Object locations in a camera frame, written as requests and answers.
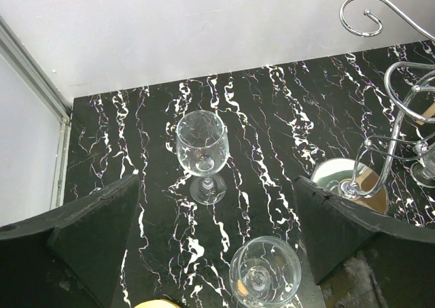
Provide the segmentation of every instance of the black marble surface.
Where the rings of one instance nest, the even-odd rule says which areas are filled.
[[[261,235],[285,239],[300,256],[302,284],[291,307],[324,307],[299,242],[292,180],[310,176],[328,158],[355,158],[366,136],[389,136],[397,109],[383,88],[383,72],[396,61],[433,63],[435,44],[392,46],[75,99],[65,202],[123,175],[136,173],[142,179],[143,195],[113,307],[134,307],[152,298],[184,307],[236,307],[228,263],[244,241]],[[394,75],[402,99],[417,78],[407,69]],[[422,96],[414,108],[421,113],[432,102]],[[191,177],[175,154],[175,126],[197,109],[216,112],[228,127],[231,157],[220,172],[228,190],[214,207],[190,198]],[[408,123],[401,136],[418,139],[428,134],[427,128]],[[411,155],[406,149],[397,153]],[[364,162],[379,172],[383,159],[373,154]],[[410,165],[393,165],[388,214],[435,228],[435,192],[416,185]]]

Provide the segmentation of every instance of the drinking glass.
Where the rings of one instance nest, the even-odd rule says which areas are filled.
[[[217,174],[230,156],[228,136],[221,118],[208,111],[186,114],[177,125],[177,157],[181,166],[196,177],[190,194],[200,204],[216,204],[226,192]]]
[[[299,259],[275,237],[258,237],[239,248],[231,260],[232,293],[248,308],[284,307],[300,284]]]

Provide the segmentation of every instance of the wine glass base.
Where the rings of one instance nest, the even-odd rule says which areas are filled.
[[[211,175],[213,186],[210,189],[203,187],[204,177],[195,177],[190,184],[190,194],[192,198],[202,205],[213,205],[222,198],[224,198],[226,192],[226,183],[224,178],[219,174]]]
[[[343,182],[352,180],[353,168],[355,161],[350,158],[333,158],[326,160],[315,168],[311,180],[318,186],[328,189],[329,191],[345,197],[340,190],[340,185]],[[356,182],[360,185],[363,191],[369,191],[377,183],[379,176],[370,167],[363,163],[359,163],[358,172],[356,174]],[[348,198],[367,208],[371,208],[378,213],[386,214],[388,210],[388,193],[385,186],[370,198],[357,196]]]
[[[411,166],[411,176],[419,186],[426,188],[435,188],[435,179],[428,179],[423,174],[424,166],[420,162],[415,162]]]

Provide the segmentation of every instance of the metal frame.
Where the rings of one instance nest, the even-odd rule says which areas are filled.
[[[2,17],[0,17],[0,54],[60,123],[58,152],[50,203],[51,209],[56,208],[63,204],[69,134],[71,131],[71,106],[27,52]]]

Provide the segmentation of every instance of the white wall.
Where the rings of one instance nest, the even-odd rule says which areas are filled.
[[[351,35],[338,20],[343,1],[0,0],[0,15],[69,100],[423,39],[370,0],[352,3],[349,22],[375,30],[368,6],[384,33]],[[392,1],[435,32],[435,0]]]
[[[0,55],[0,226],[50,209],[60,124]]]

